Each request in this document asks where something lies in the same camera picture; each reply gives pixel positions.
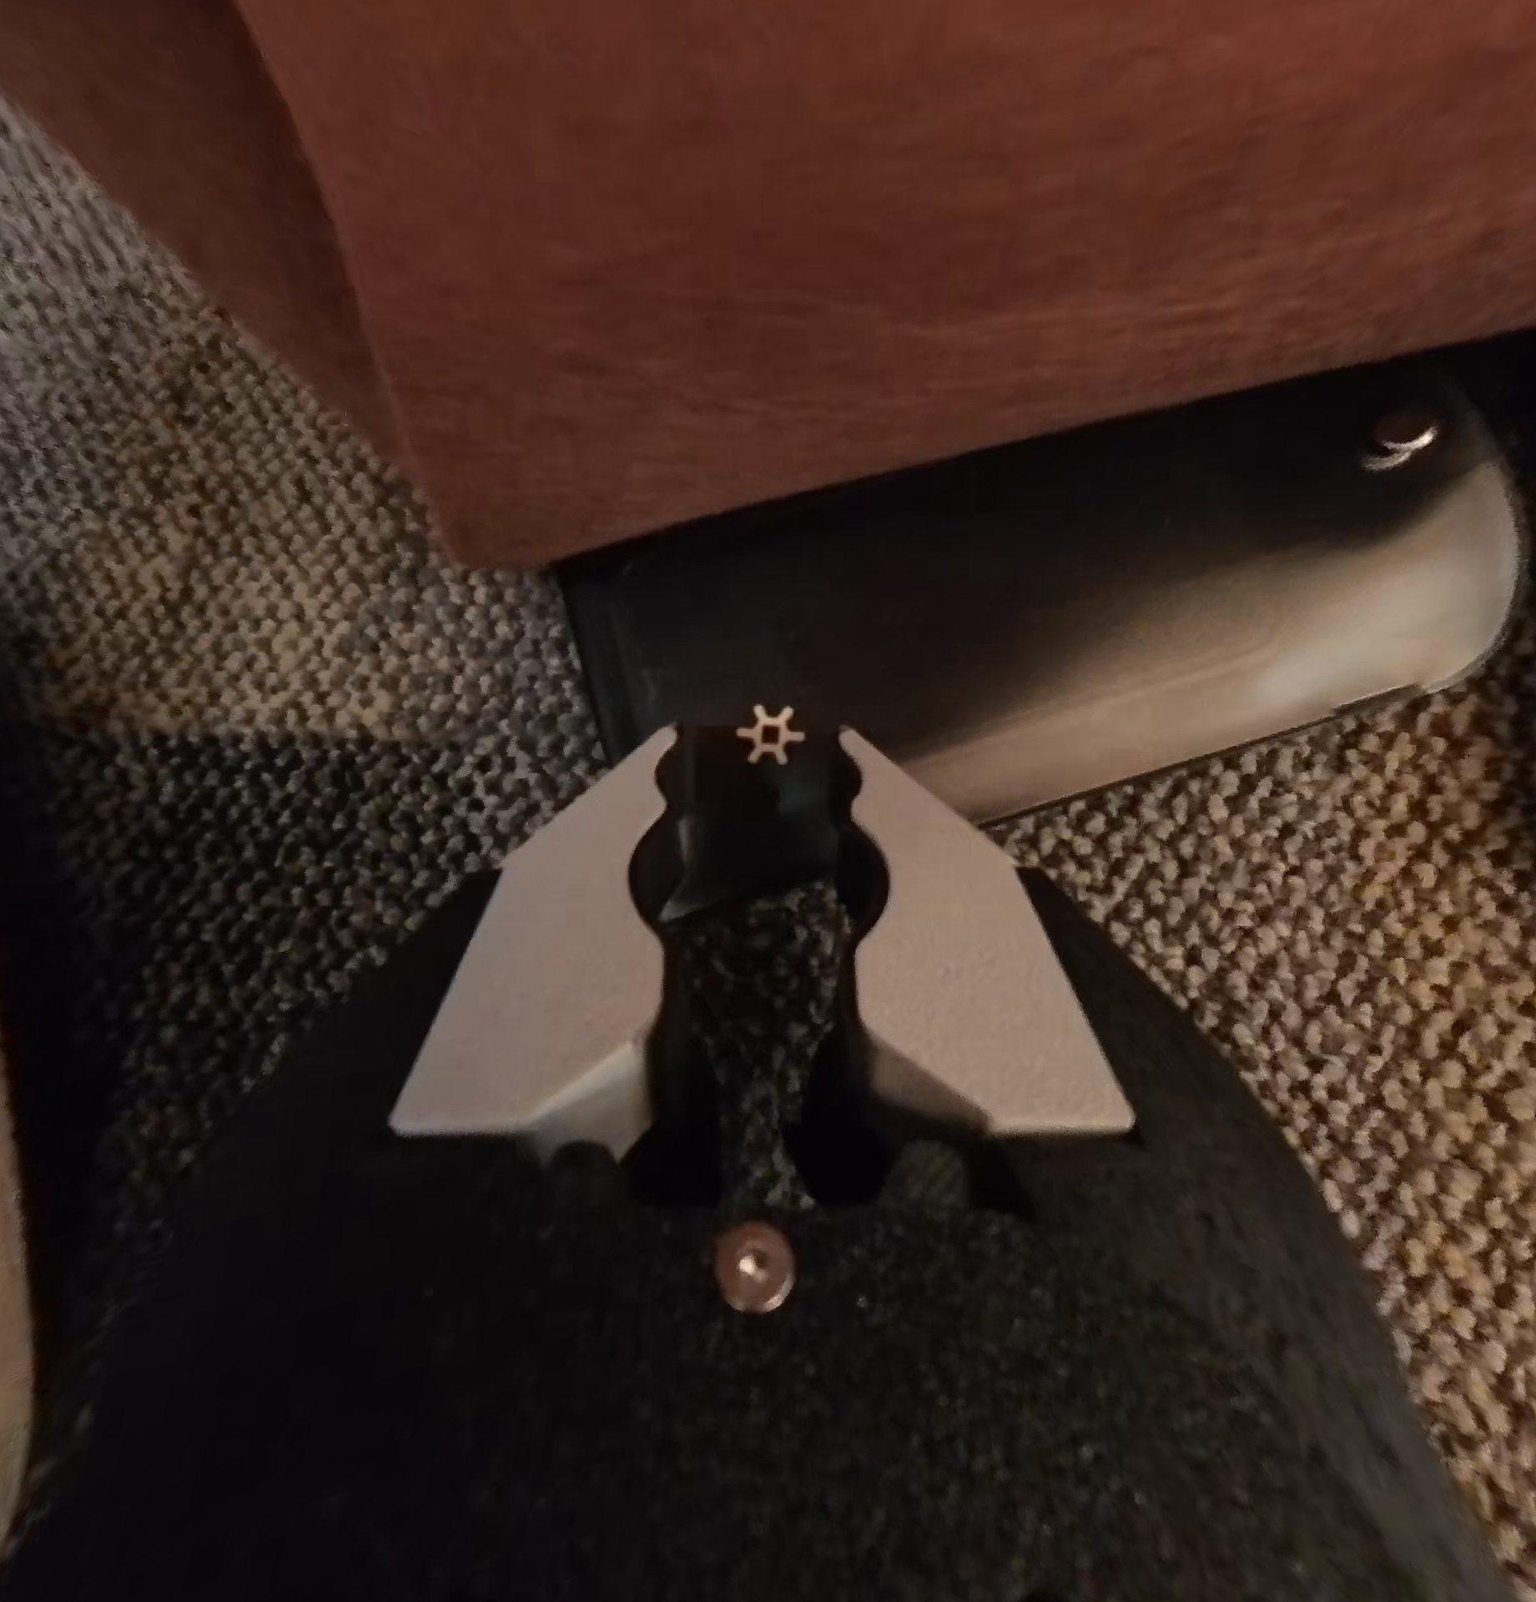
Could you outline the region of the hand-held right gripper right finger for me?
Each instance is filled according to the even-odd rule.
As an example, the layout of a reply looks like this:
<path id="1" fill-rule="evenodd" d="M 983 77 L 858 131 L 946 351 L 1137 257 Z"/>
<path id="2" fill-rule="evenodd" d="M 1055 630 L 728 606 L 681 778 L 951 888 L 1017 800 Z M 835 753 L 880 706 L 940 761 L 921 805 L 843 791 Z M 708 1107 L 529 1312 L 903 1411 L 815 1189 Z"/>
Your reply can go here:
<path id="1" fill-rule="evenodd" d="M 1135 1112 L 1012 860 L 855 730 L 856 830 L 886 875 L 855 947 L 868 1085 L 977 1137 L 1117 1137 Z"/>

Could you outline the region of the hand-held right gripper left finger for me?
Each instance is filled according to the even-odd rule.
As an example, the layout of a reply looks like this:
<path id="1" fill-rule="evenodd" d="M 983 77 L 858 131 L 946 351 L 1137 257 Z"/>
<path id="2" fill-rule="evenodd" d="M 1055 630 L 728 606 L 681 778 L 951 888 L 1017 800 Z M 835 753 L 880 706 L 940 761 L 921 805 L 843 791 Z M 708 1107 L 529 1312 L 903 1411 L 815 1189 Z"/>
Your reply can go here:
<path id="1" fill-rule="evenodd" d="M 664 958 L 631 867 L 674 743 L 649 736 L 504 860 L 389 1115 L 397 1137 L 633 1149 L 651 1129 Z"/>

